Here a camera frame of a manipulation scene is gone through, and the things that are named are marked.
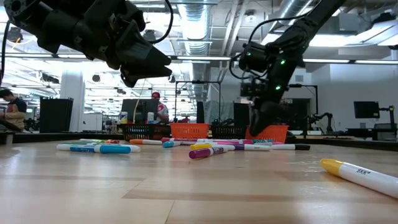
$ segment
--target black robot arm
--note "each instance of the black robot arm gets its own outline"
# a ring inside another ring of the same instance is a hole
[[[266,72],[267,75],[266,80],[261,80],[261,83],[266,84],[252,95],[250,133],[253,136],[280,116],[279,102],[287,90],[290,78],[297,65],[305,65],[302,55],[321,26],[344,2],[345,0],[322,0],[306,16],[295,21],[276,41],[265,46],[254,42],[244,46],[239,59],[240,69]]]
[[[104,60],[120,69],[128,87],[172,73],[165,67],[171,59],[142,38],[143,13],[130,1],[5,0],[4,7],[15,26],[37,37],[39,47],[56,54],[64,45]]]
[[[317,121],[320,121],[322,118],[324,118],[326,116],[328,117],[328,126],[326,127],[326,133],[331,134],[333,132],[333,128],[331,128],[331,119],[333,118],[333,115],[331,113],[326,112],[322,115],[313,114],[312,116],[309,117],[308,122],[310,124],[313,124]]]

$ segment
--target red cap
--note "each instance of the red cap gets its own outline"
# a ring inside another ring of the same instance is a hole
[[[159,92],[153,92],[152,97],[154,98],[160,98],[160,93]]]

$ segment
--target orange marker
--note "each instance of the orange marker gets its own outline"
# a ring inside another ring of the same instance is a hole
[[[149,145],[159,145],[161,146],[163,143],[162,141],[157,140],[147,140],[147,139],[132,139],[130,140],[131,144],[149,144]]]

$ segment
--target marker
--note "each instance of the marker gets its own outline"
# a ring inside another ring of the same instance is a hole
[[[228,144],[242,144],[242,143],[239,143],[239,142],[196,142],[195,143],[195,145],[198,145],[198,144],[212,144],[212,145],[220,145],[220,144],[222,144],[222,145],[228,145]]]
[[[245,150],[245,151],[270,151],[270,146],[262,146],[262,145],[253,145],[253,144],[237,144],[233,145],[236,151]]]
[[[101,140],[101,139],[80,139],[82,142],[97,142],[97,143],[112,143],[112,144],[125,144],[126,141],[123,140]]]
[[[334,159],[321,159],[320,165],[329,173],[398,198],[398,178],[382,174],[367,168],[340,162]]]
[[[224,152],[228,152],[230,147],[231,146],[220,146],[220,147],[211,147],[211,148],[206,148],[206,149],[190,151],[189,158],[199,159],[199,158],[222,154]]]
[[[105,143],[108,143],[108,144],[125,144],[125,143],[127,143],[126,141],[123,141],[123,140],[106,140],[105,141]]]
[[[276,144],[271,146],[271,150],[310,150],[311,146],[306,144]]]
[[[253,144],[252,140],[248,139],[198,139],[200,143],[218,142],[222,144]]]
[[[95,145],[123,146],[123,144],[100,143],[100,142],[63,142],[61,144],[72,144],[72,145],[81,145],[81,146],[95,146]]]
[[[59,144],[57,150],[71,151],[71,152],[97,152],[97,153],[115,153],[115,154],[129,154],[131,152],[140,152],[141,148],[138,146],[112,146],[112,145],[73,145],[73,144]]]
[[[272,139],[253,139],[252,142],[253,142],[253,144],[266,143],[266,142],[274,142],[274,140],[272,140]]]
[[[162,145],[162,141],[158,140],[147,140],[147,139],[132,139],[130,140],[131,144],[148,144],[148,145]]]
[[[184,138],[162,138],[162,142],[167,142],[167,141],[188,141],[188,142],[197,142],[198,139],[184,139]]]
[[[163,143],[163,147],[174,147],[181,145],[180,142],[168,141]]]
[[[255,146],[271,146],[271,145],[273,145],[273,143],[272,142],[257,142],[257,143],[254,143],[254,145]]]
[[[191,150],[200,150],[200,149],[206,149],[210,147],[228,147],[229,151],[237,150],[237,151],[270,151],[271,147],[270,146],[259,146],[259,145],[253,145],[253,144],[232,144],[232,145],[219,145],[216,144],[217,142],[209,142],[209,143],[204,143],[204,144],[196,144],[193,146],[190,146]]]

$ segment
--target wooden table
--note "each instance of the wooden table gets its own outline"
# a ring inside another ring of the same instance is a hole
[[[322,158],[398,176],[398,153],[313,145],[192,161],[187,147],[141,153],[0,150],[0,223],[397,223],[398,200],[327,174]]]

